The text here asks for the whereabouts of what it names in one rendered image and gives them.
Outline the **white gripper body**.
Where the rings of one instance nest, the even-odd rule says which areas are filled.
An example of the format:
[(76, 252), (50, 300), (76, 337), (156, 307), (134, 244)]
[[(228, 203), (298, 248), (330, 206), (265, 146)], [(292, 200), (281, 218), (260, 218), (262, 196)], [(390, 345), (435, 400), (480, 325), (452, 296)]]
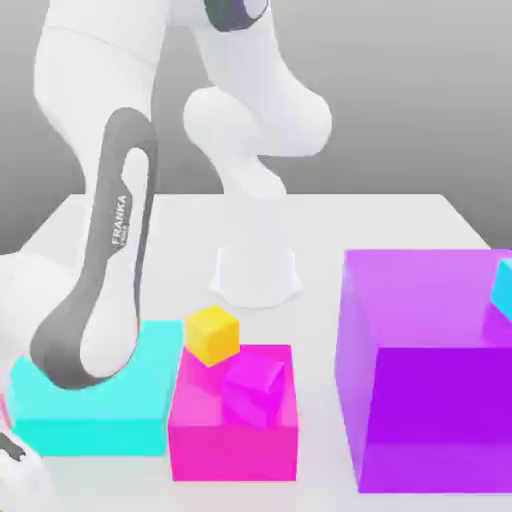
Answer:
[(56, 494), (42, 458), (28, 451), (19, 461), (0, 450), (0, 512), (55, 512)]

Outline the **small yellow cube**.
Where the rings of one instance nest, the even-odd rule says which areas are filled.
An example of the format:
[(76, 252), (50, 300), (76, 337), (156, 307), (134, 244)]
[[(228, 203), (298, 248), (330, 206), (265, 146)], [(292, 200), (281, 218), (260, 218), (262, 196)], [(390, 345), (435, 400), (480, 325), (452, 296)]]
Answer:
[(240, 352), (239, 321), (218, 305), (188, 315), (184, 327), (185, 347), (206, 367)]

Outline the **small magenta cube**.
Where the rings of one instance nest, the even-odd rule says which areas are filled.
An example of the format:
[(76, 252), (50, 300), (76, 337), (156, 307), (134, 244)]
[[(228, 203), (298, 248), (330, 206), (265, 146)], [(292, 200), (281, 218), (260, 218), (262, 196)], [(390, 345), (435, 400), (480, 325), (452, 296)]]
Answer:
[(223, 413), (257, 428), (277, 422), (285, 388), (285, 363), (261, 353), (243, 351), (221, 379)]

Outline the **small cyan cube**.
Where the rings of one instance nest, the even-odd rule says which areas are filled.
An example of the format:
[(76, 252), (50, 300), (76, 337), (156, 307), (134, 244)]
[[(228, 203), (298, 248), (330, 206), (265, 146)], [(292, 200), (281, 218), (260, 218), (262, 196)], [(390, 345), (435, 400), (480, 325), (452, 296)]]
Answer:
[(498, 263), (491, 302), (512, 323), (512, 257), (502, 258)]

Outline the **large cyan box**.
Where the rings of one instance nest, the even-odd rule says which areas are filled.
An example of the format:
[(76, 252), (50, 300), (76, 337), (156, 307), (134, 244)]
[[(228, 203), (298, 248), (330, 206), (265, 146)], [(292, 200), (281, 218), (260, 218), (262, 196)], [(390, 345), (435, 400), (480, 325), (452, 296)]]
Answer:
[(6, 395), (14, 433), (41, 456), (163, 455), (182, 348), (182, 322), (145, 321), (126, 367), (73, 391), (18, 358)]

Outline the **large magenta box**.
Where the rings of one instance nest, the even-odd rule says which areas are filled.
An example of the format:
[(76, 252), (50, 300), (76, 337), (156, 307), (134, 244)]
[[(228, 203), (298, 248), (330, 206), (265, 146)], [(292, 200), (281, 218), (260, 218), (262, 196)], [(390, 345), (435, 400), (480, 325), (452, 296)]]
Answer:
[[(257, 428), (223, 413), (221, 379), (243, 351), (285, 363), (285, 388), (277, 422)], [(168, 420), (176, 481), (293, 481), (297, 473), (298, 415), (292, 351), (288, 345), (243, 345), (212, 367), (182, 354)]]

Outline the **large purple box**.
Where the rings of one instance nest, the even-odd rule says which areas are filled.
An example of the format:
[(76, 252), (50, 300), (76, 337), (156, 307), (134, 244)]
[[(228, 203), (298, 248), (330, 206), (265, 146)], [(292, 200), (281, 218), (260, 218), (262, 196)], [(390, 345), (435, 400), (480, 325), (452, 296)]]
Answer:
[(362, 493), (512, 493), (511, 249), (345, 254), (335, 380)]

